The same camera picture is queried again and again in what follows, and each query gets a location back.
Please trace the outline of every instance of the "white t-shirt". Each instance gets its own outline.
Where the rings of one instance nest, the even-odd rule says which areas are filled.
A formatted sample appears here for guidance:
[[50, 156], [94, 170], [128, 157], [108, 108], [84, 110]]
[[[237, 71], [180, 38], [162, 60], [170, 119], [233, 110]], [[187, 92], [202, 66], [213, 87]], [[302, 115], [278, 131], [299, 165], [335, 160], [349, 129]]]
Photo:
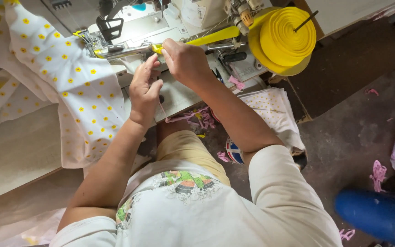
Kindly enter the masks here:
[[257, 152], [249, 166], [252, 201], [199, 165], [154, 162], [131, 177], [116, 221], [72, 223], [59, 246], [342, 246], [338, 229], [287, 148]]

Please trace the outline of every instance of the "left hand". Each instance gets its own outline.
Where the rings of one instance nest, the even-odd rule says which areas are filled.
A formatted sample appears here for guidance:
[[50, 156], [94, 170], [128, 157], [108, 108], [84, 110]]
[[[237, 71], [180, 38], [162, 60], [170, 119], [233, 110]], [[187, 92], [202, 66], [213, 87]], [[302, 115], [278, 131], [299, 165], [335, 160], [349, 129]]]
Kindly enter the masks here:
[[161, 72], [153, 69], [160, 65], [157, 59], [158, 55], [155, 53], [145, 63], [140, 64], [129, 87], [132, 104], [129, 118], [147, 128], [155, 116], [162, 87], [162, 80], [156, 80]]

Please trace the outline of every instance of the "pink fabric scrap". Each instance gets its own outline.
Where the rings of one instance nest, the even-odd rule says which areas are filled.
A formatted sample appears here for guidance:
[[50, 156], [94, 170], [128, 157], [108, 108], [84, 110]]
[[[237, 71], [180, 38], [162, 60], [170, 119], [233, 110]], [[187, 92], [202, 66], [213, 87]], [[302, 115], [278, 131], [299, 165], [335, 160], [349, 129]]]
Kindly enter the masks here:
[[234, 76], [230, 76], [228, 79], [228, 82], [231, 82], [232, 84], [236, 85], [238, 90], [242, 90], [245, 87], [245, 83], [239, 82]]
[[374, 182], [374, 191], [385, 192], [381, 188], [381, 182], [384, 181], [386, 172], [387, 172], [387, 168], [382, 166], [379, 160], [376, 160], [373, 164], [373, 175], [370, 175], [370, 178]]
[[[165, 115], [165, 122], [166, 123], [172, 123], [172, 122], [186, 119], [189, 124], [197, 125], [197, 126], [200, 125], [203, 129], [207, 129], [208, 127], [211, 127], [212, 129], [216, 128], [216, 126], [214, 125], [214, 119], [211, 117], [211, 114], [208, 113], [208, 108], [210, 108], [209, 106], [200, 108], [196, 112], [189, 111], [188, 113], [184, 113], [184, 116], [179, 116], [179, 117], [174, 117], [174, 118], [167, 117], [167, 114], [165, 113], [164, 108], [162, 108], [161, 103], [159, 103], [159, 106], [161, 107], [161, 110]], [[202, 120], [198, 118], [197, 120], [199, 121], [199, 123], [190, 121], [190, 118], [192, 118], [193, 116], [195, 116], [198, 113], [200, 113], [200, 115], [202, 116]]]
[[348, 232], [344, 233], [345, 229], [342, 229], [341, 231], [339, 231], [339, 235], [341, 236], [341, 240], [343, 239], [347, 239], [347, 241], [350, 241], [350, 238], [352, 238], [356, 232], [356, 230], [352, 230], [352, 229], [348, 229]]
[[363, 93], [365, 93], [365, 94], [376, 94], [377, 96], [379, 96], [379, 93], [374, 88], [370, 88], [370, 89], [367, 88], [367, 89], [365, 89], [365, 91]]
[[219, 159], [221, 159], [221, 160], [223, 160], [225, 162], [229, 161], [228, 157], [223, 152], [217, 152], [217, 157], [219, 157]]

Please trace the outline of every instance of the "industrial sewing machine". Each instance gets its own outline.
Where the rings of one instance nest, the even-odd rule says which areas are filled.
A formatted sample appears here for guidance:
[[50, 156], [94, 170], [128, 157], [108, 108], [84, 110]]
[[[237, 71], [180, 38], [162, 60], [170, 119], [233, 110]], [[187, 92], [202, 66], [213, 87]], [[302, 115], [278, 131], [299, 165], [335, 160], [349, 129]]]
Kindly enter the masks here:
[[[23, 6], [33, 14], [43, 16], [63, 36], [77, 35], [84, 39], [92, 57], [108, 59], [117, 73], [127, 107], [130, 109], [128, 86], [138, 65], [153, 53], [152, 45], [160, 44], [166, 38], [188, 42], [211, 31], [235, 25], [241, 35], [225, 42], [204, 47], [215, 51], [207, 55], [213, 71], [218, 71], [220, 80], [233, 90], [234, 84], [228, 82], [233, 75], [245, 81], [265, 72], [249, 52], [245, 39], [249, 26], [254, 22], [252, 16], [262, 8], [270, 7], [267, 0], [21, 0]], [[232, 56], [237, 48], [245, 52]], [[246, 73], [236, 72], [235, 60], [224, 61], [226, 54], [240, 62], [238, 67]], [[165, 99], [163, 107], [167, 116], [175, 115], [201, 99], [189, 88], [177, 82], [163, 63], [159, 70], [164, 81], [161, 95]], [[247, 84], [257, 86], [257, 82]], [[155, 122], [165, 118], [159, 111]]]

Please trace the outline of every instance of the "shorts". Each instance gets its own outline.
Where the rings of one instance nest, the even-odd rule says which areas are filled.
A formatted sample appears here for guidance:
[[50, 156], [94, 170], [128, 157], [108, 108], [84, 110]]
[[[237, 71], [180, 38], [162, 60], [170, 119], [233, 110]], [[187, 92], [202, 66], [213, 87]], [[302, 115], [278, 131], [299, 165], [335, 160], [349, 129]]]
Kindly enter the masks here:
[[211, 172], [220, 182], [231, 186], [223, 166], [211, 156], [199, 137], [192, 131], [178, 131], [159, 144], [156, 160], [186, 160]]

